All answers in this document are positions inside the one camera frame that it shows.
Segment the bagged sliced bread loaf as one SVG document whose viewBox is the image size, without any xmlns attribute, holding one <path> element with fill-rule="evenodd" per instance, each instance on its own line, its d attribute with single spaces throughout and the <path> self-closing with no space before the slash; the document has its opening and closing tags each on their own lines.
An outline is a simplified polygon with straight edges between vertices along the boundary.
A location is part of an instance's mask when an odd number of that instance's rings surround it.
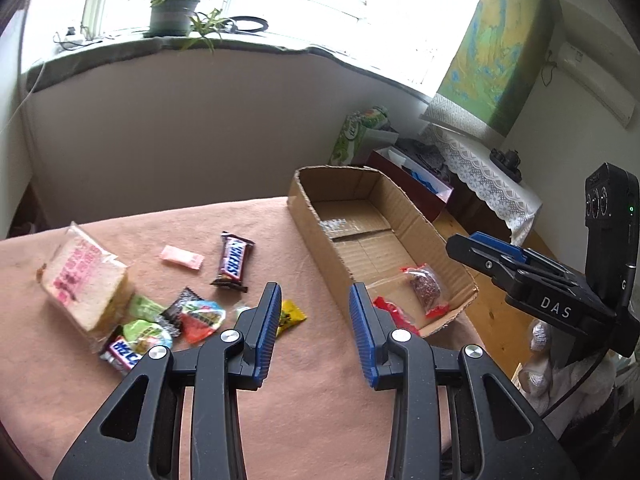
<svg viewBox="0 0 640 480">
<path fill-rule="evenodd" d="M 128 266 L 75 222 L 40 266 L 36 280 L 93 352 L 126 318 L 134 293 Z"/>
</svg>

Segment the white lace cloth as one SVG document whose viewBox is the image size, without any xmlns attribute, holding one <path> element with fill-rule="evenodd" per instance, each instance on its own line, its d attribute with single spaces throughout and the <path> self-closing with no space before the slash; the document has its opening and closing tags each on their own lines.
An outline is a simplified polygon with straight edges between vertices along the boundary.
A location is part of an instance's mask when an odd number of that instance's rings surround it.
<svg viewBox="0 0 640 480">
<path fill-rule="evenodd" d="M 449 170 L 506 225 L 511 244 L 522 246 L 542 206 L 533 189 L 508 177 L 490 160 L 490 149 L 472 136 L 430 122 L 421 139 L 438 148 Z"/>
</svg>

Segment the Snickers bar english label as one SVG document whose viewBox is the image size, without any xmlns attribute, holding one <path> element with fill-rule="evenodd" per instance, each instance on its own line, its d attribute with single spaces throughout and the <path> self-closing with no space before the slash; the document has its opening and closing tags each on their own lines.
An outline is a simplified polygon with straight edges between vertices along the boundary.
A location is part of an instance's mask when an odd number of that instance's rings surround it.
<svg viewBox="0 0 640 480">
<path fill-rule="evenodd" d="M 255 247 L 255 243 L 245 237 L 233 234 L 228 231 L 221 233 L 222 249 L 217 266 L 217 273 L 213 281 L 213 286 L 247 292 L 244 284 L 244 266 L 246 259 Z"/>
</svg>

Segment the black patterned candy wrapper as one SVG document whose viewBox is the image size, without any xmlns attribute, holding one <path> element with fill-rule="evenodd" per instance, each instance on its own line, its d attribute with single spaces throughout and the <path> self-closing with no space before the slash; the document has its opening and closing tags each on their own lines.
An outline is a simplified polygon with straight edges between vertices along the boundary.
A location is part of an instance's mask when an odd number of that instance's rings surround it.
<svg viewBox="0 0 640 480">
<path fill-rule="evenodd" d="M 178 338 L 181 335 L 182 329 L 182 308 L 189 301 L 198 300 L 202 300 L 202 297 L 198 296 L 198 294 L 189 287 L 185 287 L 181 292 L 179 292 L 177 299 L 168 308 L 157 315 L 157 324 L 160 324 L 160 326 L 167 330 L 172 338 Z"/>
</svg>

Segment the potted spider plant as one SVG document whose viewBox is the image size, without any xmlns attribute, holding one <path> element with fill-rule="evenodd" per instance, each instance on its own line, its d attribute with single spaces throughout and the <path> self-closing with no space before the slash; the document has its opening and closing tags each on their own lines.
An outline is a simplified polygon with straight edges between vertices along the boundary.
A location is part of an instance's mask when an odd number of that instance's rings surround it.
<svg viewBox="0 0 640 480">
<path fill-rule="evenodd" d="M 185 37 L 192 29 L 198 0 L 151 0 L 146 38 Z"/>
</svg>

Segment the small black teapot set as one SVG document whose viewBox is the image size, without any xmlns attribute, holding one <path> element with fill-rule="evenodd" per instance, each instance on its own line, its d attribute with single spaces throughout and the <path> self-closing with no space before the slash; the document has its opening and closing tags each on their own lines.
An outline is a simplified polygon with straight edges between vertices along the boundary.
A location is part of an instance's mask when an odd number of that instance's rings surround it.
<svg viewBox="0 0 640 480">
<path fill-rule="evenodd" d="M 493 148 L 490 151 L 489 158 L 491 162 L 506 174 L 512 181 L 520 183 L 522 174 L 520 170 L 521 159 L 517 151 L 509 150 L 506 152 Z"/>
</svg>

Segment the light green snack packet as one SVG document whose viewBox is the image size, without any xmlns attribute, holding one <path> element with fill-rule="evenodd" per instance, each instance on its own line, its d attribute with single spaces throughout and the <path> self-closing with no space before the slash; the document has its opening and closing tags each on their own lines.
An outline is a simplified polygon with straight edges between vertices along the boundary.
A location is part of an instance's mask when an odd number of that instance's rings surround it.
<svg viewBox="0 0 640 480">
<path fill-rule="evenodd" d="M 128 306 L 130 318 L 151 323 L 155 323 L 165 310 L 166 308 L 161 304 L 139 294 L 134 294 L 134 296 L 131 297 Z"/>
</svg>

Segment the red orange jelly cup snack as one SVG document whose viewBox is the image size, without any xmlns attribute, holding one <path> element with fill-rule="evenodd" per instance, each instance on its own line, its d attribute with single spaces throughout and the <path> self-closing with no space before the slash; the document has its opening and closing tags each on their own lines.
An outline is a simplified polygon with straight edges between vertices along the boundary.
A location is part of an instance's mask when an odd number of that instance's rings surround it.
<svg viewBox="0 0 640 480">
<path fill-rule="evenodd" d="M 187 301 L 180 312 L 181 333 L 189 344 L 199 344 L 224 324 L 227 311 L 215 301 Z"/>
</svg>

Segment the dark red shoe box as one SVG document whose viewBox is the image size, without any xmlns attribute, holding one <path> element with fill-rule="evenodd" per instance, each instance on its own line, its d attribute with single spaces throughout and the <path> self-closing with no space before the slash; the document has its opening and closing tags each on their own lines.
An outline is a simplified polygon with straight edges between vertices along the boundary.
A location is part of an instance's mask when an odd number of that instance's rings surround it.
<svg viewBox="0 0 640 480">
<path fill-rule="evenodd" d="M 445 209 L 454 190 L 393 146 L 371 152 L 366 165 L 389 177 L 430 221 Z"/>
</svg>

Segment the clear green candy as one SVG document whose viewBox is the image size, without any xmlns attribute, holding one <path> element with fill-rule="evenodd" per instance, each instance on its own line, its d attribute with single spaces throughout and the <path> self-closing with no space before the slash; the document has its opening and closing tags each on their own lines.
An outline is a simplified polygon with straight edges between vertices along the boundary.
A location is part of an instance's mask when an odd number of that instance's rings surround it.
<svg viewBox="0 0 640 480">
<path fill-rule="evenodd" d="M 239 321 L 240 315 L 245 311 L 248 311 L 252 308 L 249 304 L 246 304 L 243 301 L 239 301 L 235 304 L 230 310 L 230 320 L 232 324 L 235 324 Z"/>
</svg>

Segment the wall map poster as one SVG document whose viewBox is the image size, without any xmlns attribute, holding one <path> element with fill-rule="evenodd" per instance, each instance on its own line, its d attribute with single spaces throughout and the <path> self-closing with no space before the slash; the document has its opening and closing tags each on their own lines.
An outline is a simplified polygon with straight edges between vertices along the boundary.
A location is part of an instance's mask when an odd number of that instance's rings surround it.
<svg viewBox="0 0 640 480">
<path fill-rule="evenodd" d="M 507 136 L 533 89 L 553 29 L 549 0 L 480 0 L 426 119 L 490 142 Z"/>
</svg>

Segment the small spider plant offshoot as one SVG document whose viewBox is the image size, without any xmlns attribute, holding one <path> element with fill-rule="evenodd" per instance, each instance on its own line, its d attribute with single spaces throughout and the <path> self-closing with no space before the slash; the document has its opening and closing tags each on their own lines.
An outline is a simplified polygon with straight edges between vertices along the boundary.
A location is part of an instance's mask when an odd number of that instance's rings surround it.
<svg viewBox="0 0 640 480">
<path fill-rule="evenodd" d="M 221 38 L 225 30 L 230 30 L 235 25 L 233 18 L 222 15 L 221 9 L 213 9 L 209 13 L 196 11 L 191 17 L 191 32 L 195 37 L 190 37 L 180 48 L 181 51 L 194 49 L 196 46 L 204 46 L 211 55 L 215 54 L 215 41 L 213 36 Z"/>
</svg>

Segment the pink candy wrapper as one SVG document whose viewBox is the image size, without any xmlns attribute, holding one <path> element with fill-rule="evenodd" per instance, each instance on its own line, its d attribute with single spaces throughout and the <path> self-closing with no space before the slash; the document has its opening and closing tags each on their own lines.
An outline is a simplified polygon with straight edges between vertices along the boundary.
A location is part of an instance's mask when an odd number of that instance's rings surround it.
<svg viewBox="0 0 640 480">
<path fill-rule="evenodd" d="M 171 245 L 166 245 L 162 249 L 160 258 L 165 262 L 178 264 L 194 271 L 200 270 L 204 262 L 202 255 Z"/>
</svg>

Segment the white air conditioner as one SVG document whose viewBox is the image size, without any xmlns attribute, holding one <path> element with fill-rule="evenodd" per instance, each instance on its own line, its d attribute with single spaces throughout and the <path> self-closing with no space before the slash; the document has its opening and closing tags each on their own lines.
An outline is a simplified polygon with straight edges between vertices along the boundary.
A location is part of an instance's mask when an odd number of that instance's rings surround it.
<svg viewBox="0 0 640 480">
<path fill-rule="evenodd" d="M 568 42 L 560 45 L 556 64 L 589 91 L 623 127 L 629 125 L 636 100 L 607 70 Z"/>
</svg>

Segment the green white paper bag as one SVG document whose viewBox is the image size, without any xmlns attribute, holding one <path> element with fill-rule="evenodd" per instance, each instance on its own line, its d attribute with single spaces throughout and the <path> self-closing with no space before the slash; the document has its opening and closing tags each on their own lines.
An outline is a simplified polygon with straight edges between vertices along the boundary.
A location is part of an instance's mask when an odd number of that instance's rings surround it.
<svg viewBox="0 0 640 480">
<path fill-rule="evenodd" d="M 399 133 L 390 125 L 384 106 L 374 106 L 346 116 L 337 136 L 329 164 L 352 166 L 364 164 L 371 152 L 394 145 Z"/>
</svg>

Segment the Snickers bar chinese label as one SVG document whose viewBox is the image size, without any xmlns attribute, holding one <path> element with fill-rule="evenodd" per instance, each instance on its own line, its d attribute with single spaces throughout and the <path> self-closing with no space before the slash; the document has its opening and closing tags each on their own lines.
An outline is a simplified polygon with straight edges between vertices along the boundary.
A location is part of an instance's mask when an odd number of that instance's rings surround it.
<svg viewBox="0 0 640 480">
<path fill-rule="evenodd" d="M 134 351 L 132 343 L 124 337 L 122 326 L 118 326 L 104 344 L 100 359 L 127 375 L 142 360 L 142 355 Z"/>
</svg>

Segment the brown cardboard box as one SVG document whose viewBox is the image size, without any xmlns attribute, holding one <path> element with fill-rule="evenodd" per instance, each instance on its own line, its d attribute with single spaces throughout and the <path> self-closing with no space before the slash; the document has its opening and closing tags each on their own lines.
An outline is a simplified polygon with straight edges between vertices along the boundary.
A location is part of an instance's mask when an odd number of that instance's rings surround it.
<svg viewBox="0 0 640 480">
<path fill-rule="evenodd" d="M 403 268 L 428 264 L 448 294 L 449 311 L 429 320 L 411 289 L 383 296 L 401 307 L 420 335 L 434 337 L 470 322 L 478 295 L 472 275 L 450 259 L 446 240 L 407 194 L 375 169 L 312 166 L 295 171 L 288 211 L 334 301 L 349 318 L 349 289 L 397 278 Z"/>
</svg>

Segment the green jelly cup snack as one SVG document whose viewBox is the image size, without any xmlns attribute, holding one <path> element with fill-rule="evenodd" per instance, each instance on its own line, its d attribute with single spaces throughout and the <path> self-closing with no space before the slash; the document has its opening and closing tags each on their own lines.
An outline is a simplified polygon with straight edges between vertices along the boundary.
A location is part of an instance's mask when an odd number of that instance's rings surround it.
<svg viewBox="0 0 640 480">
<path fill-rule="evenodd" d="M 155 346 L 172 348 L 171 334 L 160 324 L 134 320 L 122 326 L 122 336 L 130 348 L 142 356 Z"/>
</svg>

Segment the yellow candy wrapper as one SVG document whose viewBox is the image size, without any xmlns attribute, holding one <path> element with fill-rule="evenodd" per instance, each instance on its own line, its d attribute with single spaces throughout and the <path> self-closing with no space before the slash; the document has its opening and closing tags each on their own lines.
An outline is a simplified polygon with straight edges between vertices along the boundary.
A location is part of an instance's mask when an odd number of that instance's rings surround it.
<svg viewBox="0 0 640 480">
<path fill-rule="evenodd" d="M 280 318 L 277 328 L 277 336 L 306 321 L 307 315 L 289 299 L 282 301 Z"/>
</svg>

